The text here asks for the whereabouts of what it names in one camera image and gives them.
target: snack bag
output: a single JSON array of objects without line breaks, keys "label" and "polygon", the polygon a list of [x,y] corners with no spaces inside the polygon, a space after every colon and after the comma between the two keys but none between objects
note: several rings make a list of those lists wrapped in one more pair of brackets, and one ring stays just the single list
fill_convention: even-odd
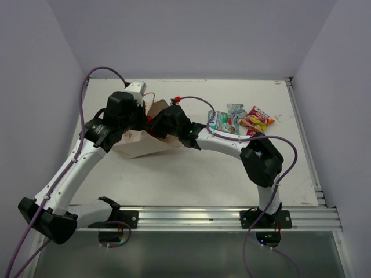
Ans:
[{"label": "snack bag", "polygon": [[228,103],[227,108],[228,108],[228,113],[236,114],[237,122],[242,120],[247,115],[246,110],[243,109],[242,103]]},{"label": "snack bag", "polygon": [[[208,121],[213,116],[213,111],[208,114]],[[210,128],[231,134],[239,134],[239,126],[237,124],[236,114],[215,111],[215,117],[210,122]]]},{"label": "snack bag", "polygon": [[241,126],[246,126],[256,132],[264,132],[271,123],[274,123],[274,120],[256,106],[239,122]]}]

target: metal frame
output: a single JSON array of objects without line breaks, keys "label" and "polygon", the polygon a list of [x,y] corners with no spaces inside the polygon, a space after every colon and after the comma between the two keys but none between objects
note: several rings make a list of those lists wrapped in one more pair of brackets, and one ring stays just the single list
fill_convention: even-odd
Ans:
[{"label": "metal frame", "polygon": [[[304,146],[305,156],[310,168],[318,207],[284,207],[289,210],[292,218],[292,229],[285,232],[303,231],[332,231],[334,241],[339,252],[341,264],[346,277],[354,277],[350,257],[345,247],[342,227],[336,208],[327,208],[325,198],[318,180],[314,161],[309,148],[307,136],[294,97],[294,91],[290,78],[285,78],[289,97],[292,103],[294,115],[299,133]],[[241,228],[239,212],[251,207],[153,207],[153,206],[122,206],[121,210],[138,210],[139,220],[136,231],[161,231],[161,232],[236,232],[246,231]],[[97,229],[80,229],[80,231],[96,231]],[[44,241],[44,236],[36,233],[31,247],[30,255]],[[23,273],[23,277],[33,277],[39,256],[29,264]]]}]

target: brown paper bag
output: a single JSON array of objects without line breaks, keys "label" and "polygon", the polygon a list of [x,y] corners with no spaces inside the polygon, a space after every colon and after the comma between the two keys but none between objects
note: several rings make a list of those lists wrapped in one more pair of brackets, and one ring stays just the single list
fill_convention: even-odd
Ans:
[{"label": "brown paper bag", "polygon": [[[166,107],[168,104],[165,100],[155,101],[148,110],[147,116],[154,118]],[[129,130],[123,134],[121,141],[115,144],[112,150],[130,159],[178,147],[183,147],[183,144],[175,136],[168,135],[165,139],[161,139],[149,135],[144,130]]]}]

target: yellow and red snack package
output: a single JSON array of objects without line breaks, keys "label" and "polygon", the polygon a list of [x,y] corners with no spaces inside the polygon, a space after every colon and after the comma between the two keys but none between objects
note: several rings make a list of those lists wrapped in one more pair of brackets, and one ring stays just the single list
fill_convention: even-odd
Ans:
[{"label": "yellow and red snack package", "polygon": [[253,109],[251,109],[251,111],[239,122],[241,126],[249,128],[248,135],[254,134],[253,132],[250,132],[250,130],[264,132],[267,129],[267,126],[272,123],[274,123],[274,120],[256,106],[254,106]]}]

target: white wall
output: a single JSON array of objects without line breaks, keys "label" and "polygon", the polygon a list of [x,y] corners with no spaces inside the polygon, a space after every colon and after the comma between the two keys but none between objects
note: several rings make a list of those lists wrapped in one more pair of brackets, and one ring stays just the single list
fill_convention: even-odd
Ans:
[{"label": "white wall", "polygon": [[336,2],[48,1],[84,71],[214,79],[293,76]]},{"label": "white wall", "polygon": [[294,78],[325,198],[339,210],[358,277],[371,275],[370,12],[370,0],[338,0]]},{"label": "white wall", "polygon": [[[76,125],[82,71],[46,1],[4,0],[0,6],[3,276],[26,228],[18,202],[43,188],[66,157]],[[26,260],[29,247],[21,250],[13,269]]]}]

